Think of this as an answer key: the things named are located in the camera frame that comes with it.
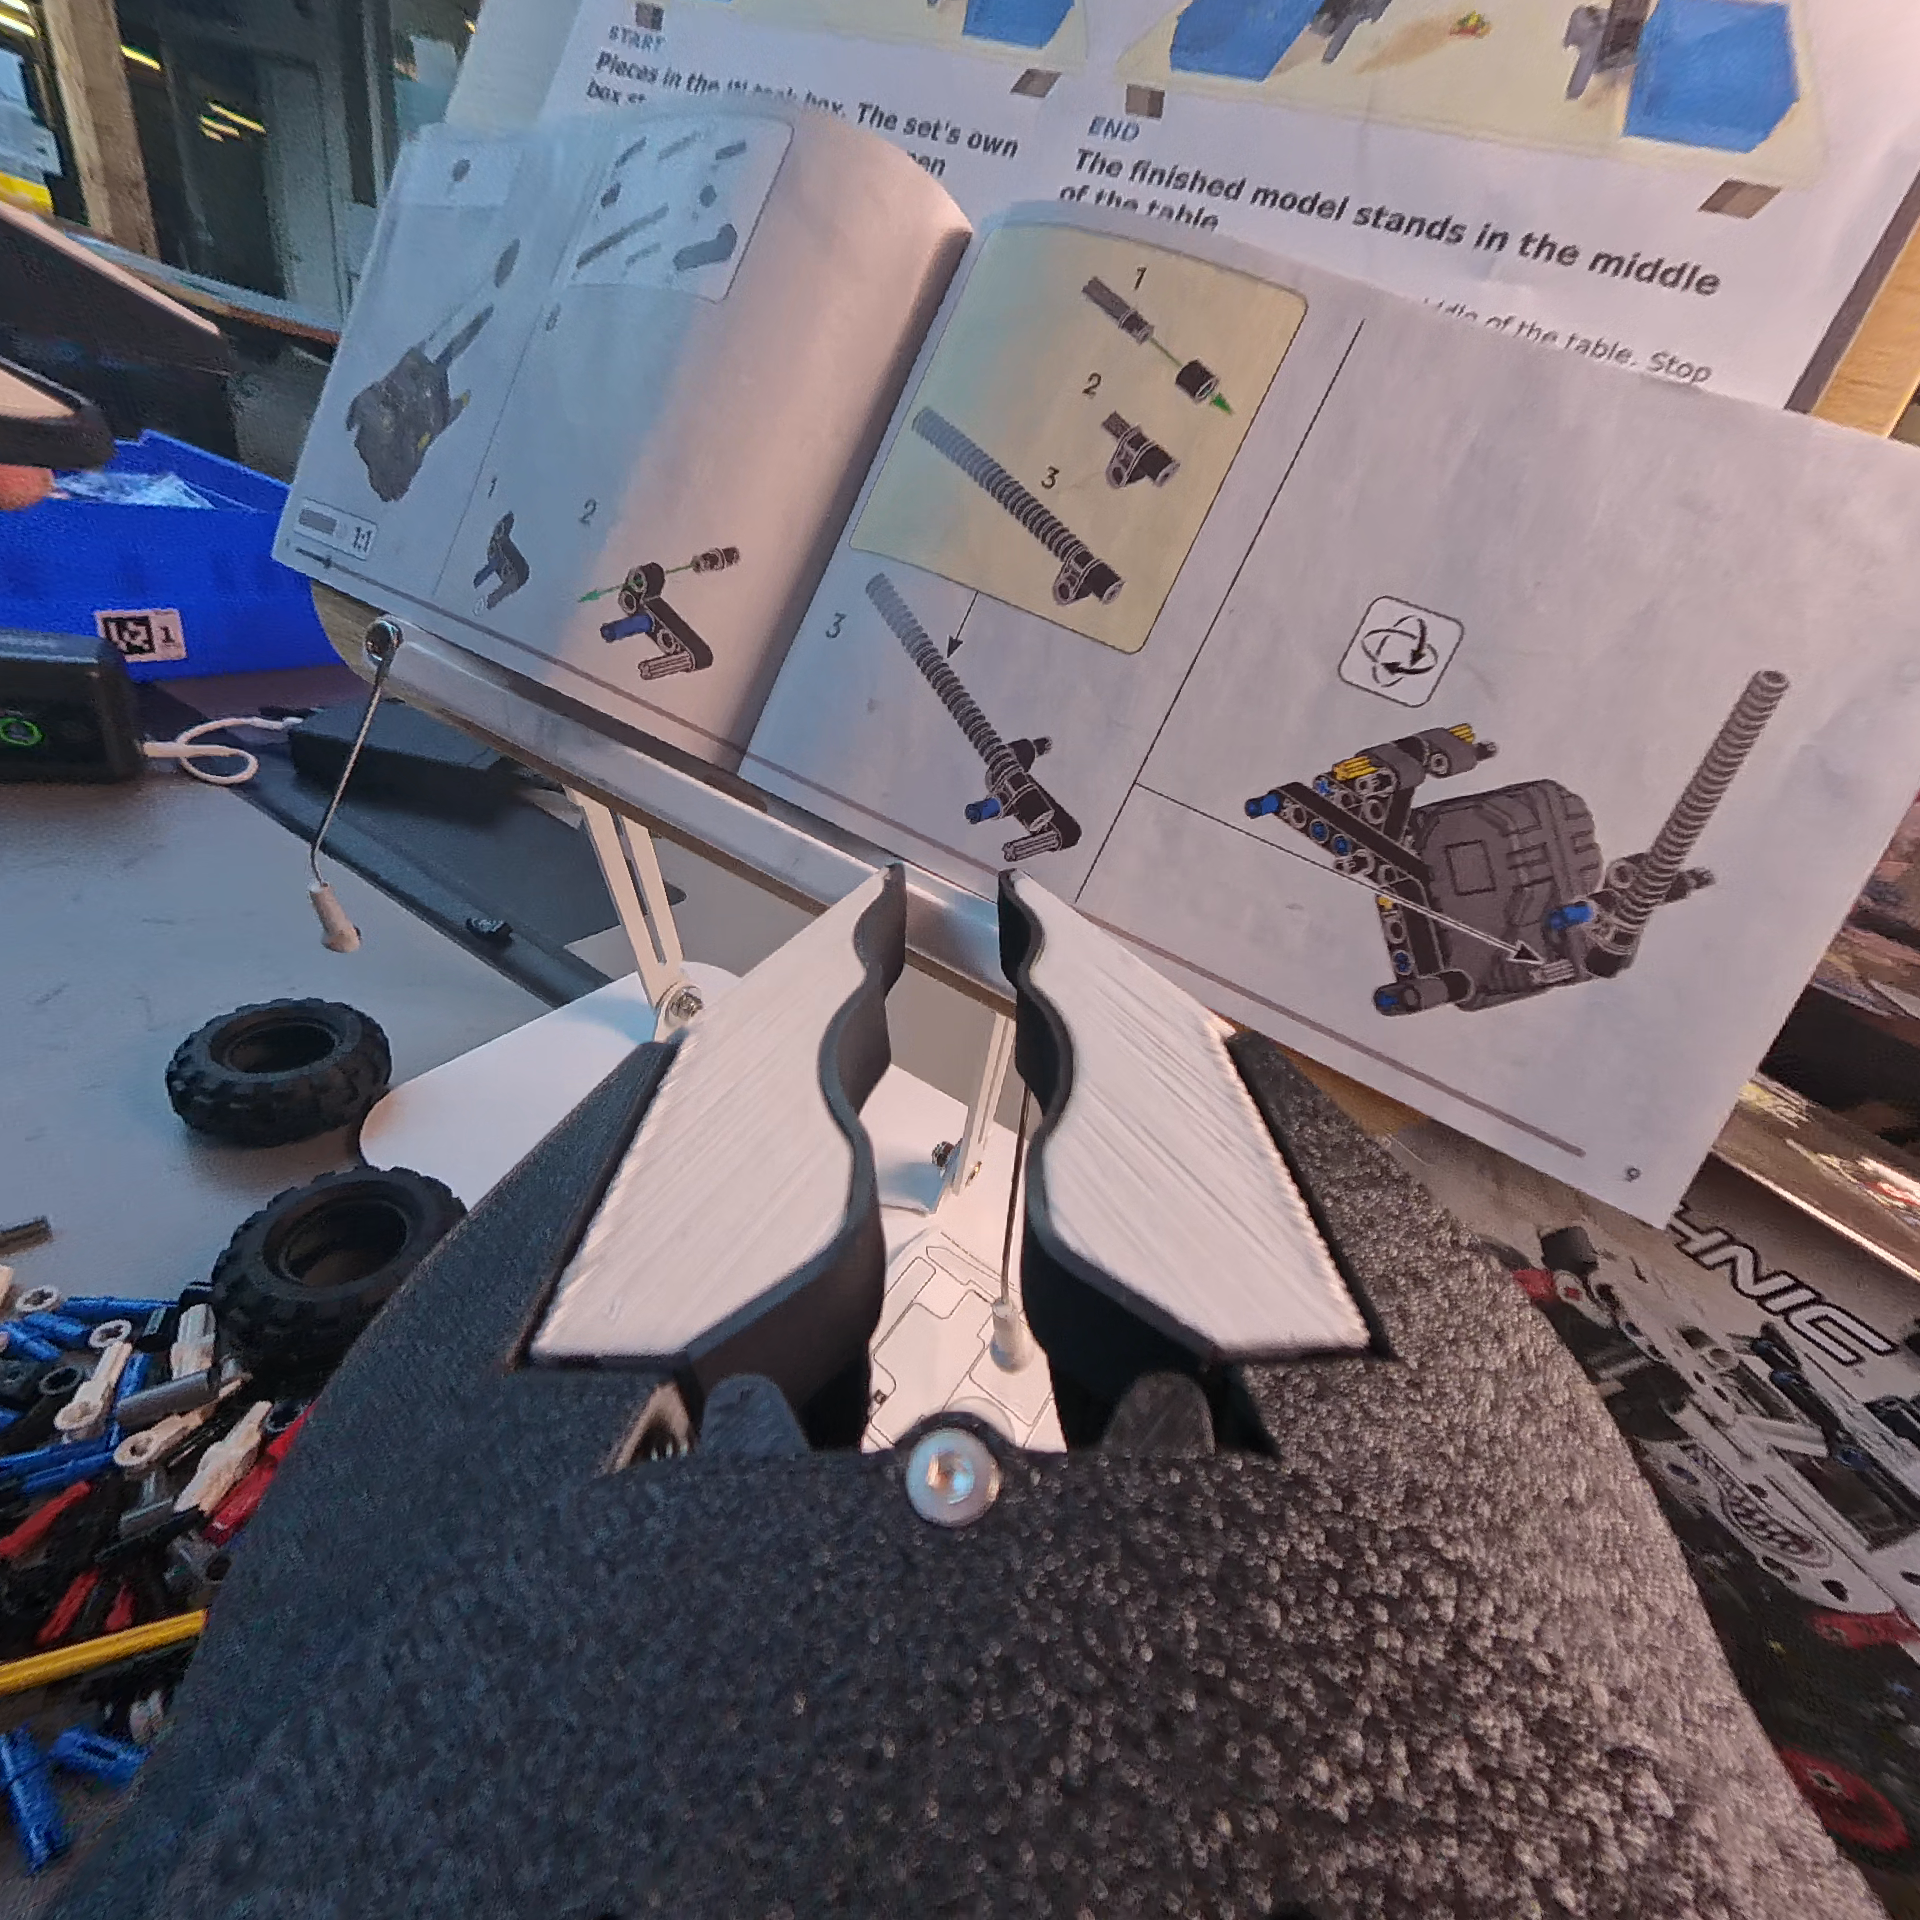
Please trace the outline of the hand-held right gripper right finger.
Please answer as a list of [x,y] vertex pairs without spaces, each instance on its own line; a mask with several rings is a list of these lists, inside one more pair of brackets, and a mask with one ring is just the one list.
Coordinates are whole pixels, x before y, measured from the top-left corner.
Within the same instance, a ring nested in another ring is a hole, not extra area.
[[1350,1357],[1376,1326],[1297,1181],[1241,1038],[1033,878],[1000,878],[1024,1156],[1022,1303],[1068,1442],[1176,1375],[1244,1433],[1248,1363]]

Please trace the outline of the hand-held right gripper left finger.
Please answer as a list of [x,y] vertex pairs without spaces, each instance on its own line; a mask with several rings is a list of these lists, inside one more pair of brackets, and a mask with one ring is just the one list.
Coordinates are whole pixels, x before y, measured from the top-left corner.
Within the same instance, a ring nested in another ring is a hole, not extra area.
[[532,1334],[544,1364],[638,1364],[694,1401],[774,1381],[813,1442],[857,1442],[884,1244],[861,1106],[906,963],[886,867],[678,1034]]

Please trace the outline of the pile of small building bricks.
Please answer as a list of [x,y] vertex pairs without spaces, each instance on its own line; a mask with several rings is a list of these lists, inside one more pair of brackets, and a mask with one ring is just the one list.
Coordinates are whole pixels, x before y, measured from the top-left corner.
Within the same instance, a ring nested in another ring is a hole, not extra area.
[[5,1268],[5,1916],[27,1916],[142,1777],[308,1393],[272,1357],[238,1236],[178,1293]]

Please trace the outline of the instruction booklet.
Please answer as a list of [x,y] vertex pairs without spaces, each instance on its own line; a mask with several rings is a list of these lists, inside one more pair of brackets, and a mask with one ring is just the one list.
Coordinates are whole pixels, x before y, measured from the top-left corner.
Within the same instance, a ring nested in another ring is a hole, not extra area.
[[826,111],[402,156],[278,558],[1669,1217],[1915,793],[1915,458]]

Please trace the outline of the grey desk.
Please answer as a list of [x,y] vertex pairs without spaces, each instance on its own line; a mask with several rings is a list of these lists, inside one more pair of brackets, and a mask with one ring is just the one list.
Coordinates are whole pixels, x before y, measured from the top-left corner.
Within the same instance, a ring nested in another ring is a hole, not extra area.
[[357,1163],[354,1132],[236,1148],[162,1087],[176,1045],[244,1002],[330,999],[386,1030],[394,1079],[586,996],[630,963],[590,839],[504,774],[491,812],[349,798],[328,873],[363,941],[325,950],[285,753],[220,789],[5,786],[2,1226],[17,1290],[174,1299],[283,1188]]

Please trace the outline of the white printed task sheet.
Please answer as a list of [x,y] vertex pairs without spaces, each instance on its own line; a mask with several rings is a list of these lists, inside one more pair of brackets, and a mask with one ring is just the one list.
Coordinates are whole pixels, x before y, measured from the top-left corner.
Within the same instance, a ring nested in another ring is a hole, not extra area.
[[1915,228],[1915,4],[480,4],[450,116],[779,99],[1813,412]]

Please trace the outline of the white book stand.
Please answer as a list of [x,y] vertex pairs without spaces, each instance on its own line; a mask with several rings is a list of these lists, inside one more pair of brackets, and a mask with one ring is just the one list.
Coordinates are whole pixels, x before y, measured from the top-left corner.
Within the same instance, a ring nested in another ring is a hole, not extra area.
[[[611,986],[437,1067],[374,1103],[362,1145],[377,1165],[440,1177],[476,1207],[641,1043],[675,994],[717,1002],[745,965],[690,963],[666,908],[656,843],[729,873],[745,892],[817,917],[894,860],[848,829],[445,638],[402,622],[392,692],[553,777],[578,807],[609,878],[620,934]],[[1059,1449],[1044,1361],[1014,1324],[1018,1134],[1013,1002],[1000,977],[992,903],[906,862],[907,971],[889,1005],[896,1065],[864,1119],[880,1165],[886,1282],[873,1341],[869,1446],[957,1407],[1030,1449]]]

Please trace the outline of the blue plastic bin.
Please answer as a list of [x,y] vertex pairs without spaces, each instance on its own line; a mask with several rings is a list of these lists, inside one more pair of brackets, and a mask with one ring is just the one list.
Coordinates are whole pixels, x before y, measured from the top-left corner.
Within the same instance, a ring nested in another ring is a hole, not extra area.
[[109,639],[133,681],[333,661],[306,575],[272,545],[285,485],[145,431],[2,516],[2,623]]

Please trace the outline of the black toy tyre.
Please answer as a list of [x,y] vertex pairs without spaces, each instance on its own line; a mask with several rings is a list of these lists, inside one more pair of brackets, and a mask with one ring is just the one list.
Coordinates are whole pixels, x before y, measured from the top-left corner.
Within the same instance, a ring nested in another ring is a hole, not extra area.
[[228,1145],[289,1145],[357,1125],[394,1075],[385,1028],[332,999],[275,999],[188,1035],[165,1070],[182,1125]]
[[211,1271],[224,1351],[258,1374],[341,1357],[465,1214],[409,1167],[333,1171],[275,1195]]

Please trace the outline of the black device with green display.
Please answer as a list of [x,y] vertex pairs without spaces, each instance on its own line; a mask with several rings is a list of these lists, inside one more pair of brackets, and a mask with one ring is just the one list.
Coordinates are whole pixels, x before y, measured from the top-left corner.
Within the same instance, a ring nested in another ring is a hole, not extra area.
[[145,770],[136,687],[107,639],[2,631],[5,785],[120,785]]

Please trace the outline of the black power adapter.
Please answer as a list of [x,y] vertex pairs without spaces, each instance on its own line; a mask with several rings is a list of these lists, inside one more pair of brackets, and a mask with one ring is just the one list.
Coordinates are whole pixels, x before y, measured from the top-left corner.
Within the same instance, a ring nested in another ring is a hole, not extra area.
[[374,709],[348,770],[363,715],[362,703],[336,703],[297,719],[285,733],[294,773],[325,789],[346,785],[352,803],[392,803],[445,819],[485,820],[512,801],[512,769],[501,755],[394,699]]

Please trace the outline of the toy truck box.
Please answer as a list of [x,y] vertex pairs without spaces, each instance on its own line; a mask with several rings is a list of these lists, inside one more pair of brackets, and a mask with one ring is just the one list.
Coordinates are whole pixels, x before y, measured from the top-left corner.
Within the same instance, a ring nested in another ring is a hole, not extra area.
[[1819,1823],[1915,1882],[1915,1163],[1760,1079],[1662,1231],[1532,1197],[1496,1247],[1635,1452]]

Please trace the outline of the wooden post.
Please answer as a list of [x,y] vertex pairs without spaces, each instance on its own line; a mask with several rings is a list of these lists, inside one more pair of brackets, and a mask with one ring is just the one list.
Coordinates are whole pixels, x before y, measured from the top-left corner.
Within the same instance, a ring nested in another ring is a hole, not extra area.
[[112,245],[158,257],[146,166],[115,2],[42,2],[88,223]]

